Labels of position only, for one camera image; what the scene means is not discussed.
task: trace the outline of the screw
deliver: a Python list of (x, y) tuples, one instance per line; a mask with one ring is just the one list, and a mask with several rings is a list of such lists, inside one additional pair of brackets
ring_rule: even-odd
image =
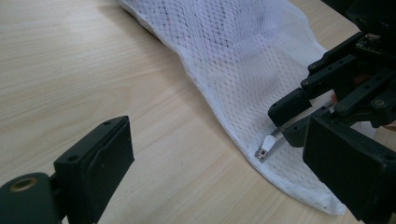
[(390, 27), (390, 25), (388, 23), (384, 22), (384, 21), (381, 21), (381, 25), (383, 27), (385, 27), (386, 29), (389, 29), (389, 27)]
[(345, 108), (346, 108), (346, 106), (345, 105), (342, 105), (342, 104), (340, 104), (340, 105), (337, 105), (337, 110), (344, 110)]
[(374, 102), (375, 105), (383, 105), (385, 102), (383, 100), (376, 100)]
[(305, 80), (303, 80), (303, 81), (301, 82), (301, 84), (302, 84), (303, 86), (306, 86), (306, 85), (309, 84), (309, 81), (308, 81), (307, 79), (305, 79)]

